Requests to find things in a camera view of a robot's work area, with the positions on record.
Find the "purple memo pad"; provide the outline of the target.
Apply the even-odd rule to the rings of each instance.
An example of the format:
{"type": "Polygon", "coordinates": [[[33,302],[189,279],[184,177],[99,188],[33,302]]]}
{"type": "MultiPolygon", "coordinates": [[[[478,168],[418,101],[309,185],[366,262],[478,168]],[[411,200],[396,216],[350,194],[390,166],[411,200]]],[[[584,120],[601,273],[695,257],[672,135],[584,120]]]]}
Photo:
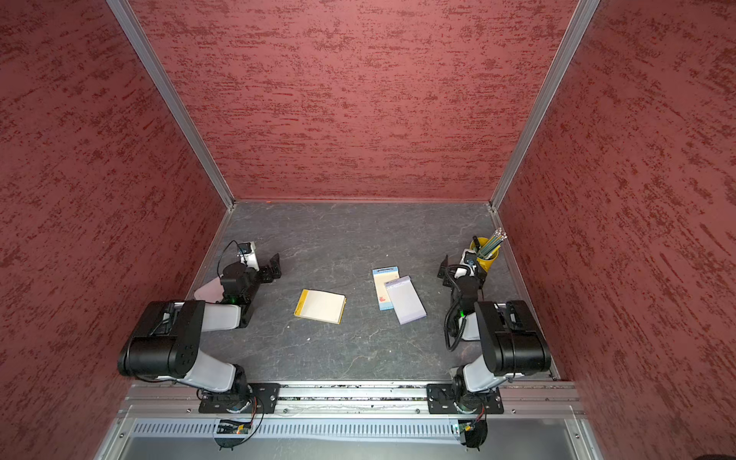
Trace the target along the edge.
{"type": "Polygon", "coordinates": [[[409,276],[385,284],[393,310],[401,325],[425,318],[427,312],[409,276]]]}

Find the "blue memo pad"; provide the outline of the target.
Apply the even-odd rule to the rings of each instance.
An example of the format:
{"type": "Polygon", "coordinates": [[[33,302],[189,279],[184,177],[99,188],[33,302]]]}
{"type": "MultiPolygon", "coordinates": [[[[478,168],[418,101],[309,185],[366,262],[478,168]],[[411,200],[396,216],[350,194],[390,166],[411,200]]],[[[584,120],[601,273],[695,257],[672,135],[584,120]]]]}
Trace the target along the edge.
{"type": "Polygon", "coordinates": [[[399,269],[396,266],[389,268],[374,268],[372,276],[375,284],[379,309],[382,311],[392,310],[393,303],[386,289],[386,284],[400,278],[399,269]]]}

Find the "yellow memo pad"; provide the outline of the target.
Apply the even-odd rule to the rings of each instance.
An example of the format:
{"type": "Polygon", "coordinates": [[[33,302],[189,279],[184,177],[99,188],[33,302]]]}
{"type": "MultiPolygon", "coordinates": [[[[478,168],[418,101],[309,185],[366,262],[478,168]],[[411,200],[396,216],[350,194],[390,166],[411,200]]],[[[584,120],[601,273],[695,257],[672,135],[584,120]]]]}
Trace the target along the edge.
{"type": "Polygon", "coordinates": [[[347,298],[341,294],[303,289],[294,315],[304,319],[339,324],[346,303],[347,298]]]}

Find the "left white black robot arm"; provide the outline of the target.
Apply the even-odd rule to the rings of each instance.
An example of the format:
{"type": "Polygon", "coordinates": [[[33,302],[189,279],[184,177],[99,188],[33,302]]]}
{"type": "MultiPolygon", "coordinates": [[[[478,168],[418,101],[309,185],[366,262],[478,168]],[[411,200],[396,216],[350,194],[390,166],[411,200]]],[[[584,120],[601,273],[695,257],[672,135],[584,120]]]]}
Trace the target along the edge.
{"type": "Polygon", "coordinates": [[[175,381],[204,394],[249,401],[245,370],[200,350],[205,332],[245,329],[253,316],[253,300],[261,285],[282,276],[280,255],[262,268],[237,262],[218,280],[222,300],[151,302],[123,346],[117,369],[124,377],[148,383],[175,381]]]}

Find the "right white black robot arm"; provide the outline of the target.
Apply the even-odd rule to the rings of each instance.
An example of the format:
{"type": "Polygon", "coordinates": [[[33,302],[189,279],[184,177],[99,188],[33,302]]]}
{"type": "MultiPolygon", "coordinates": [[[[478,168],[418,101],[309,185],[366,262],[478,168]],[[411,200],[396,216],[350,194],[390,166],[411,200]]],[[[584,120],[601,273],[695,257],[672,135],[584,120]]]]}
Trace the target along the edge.
{"type": "Polygon", "coordinates": [[[528,305],[485,300],[487,272],[479,263],[444,260],[438,277],[450,288],[443,323],[446,348],[452,352],[461,342],[476,341],[481,350],[479,358],[452,371],[452,398],[459,410],[475,411],[500,385],[550,370],[548,344],[528,305]]]}

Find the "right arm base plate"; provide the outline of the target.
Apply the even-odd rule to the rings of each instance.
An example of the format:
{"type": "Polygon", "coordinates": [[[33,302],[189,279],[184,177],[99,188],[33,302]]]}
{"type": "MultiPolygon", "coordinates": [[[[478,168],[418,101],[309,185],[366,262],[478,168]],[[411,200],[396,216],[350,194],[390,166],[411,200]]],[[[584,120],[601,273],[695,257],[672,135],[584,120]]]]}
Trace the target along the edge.
{"type": "Polygon", "coordinates": [[[499,415],[504,406],[497,388],[490,391],[464,392],[449,383],[427,385],[427,406],[433,415],[499,415]]]}

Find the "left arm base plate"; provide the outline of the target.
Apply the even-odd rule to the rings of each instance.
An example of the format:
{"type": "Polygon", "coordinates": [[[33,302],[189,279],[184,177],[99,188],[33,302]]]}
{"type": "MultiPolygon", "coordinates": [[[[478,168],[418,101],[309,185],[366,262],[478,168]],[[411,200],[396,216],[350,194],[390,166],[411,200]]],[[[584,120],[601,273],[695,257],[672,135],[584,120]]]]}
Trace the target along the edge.
{"type": "Polygon", "coordinates": [[[200,414],[272,414],[282,385],[279,383],[247,383],[245,392],[213,393],[199,390],[200,414]]]}

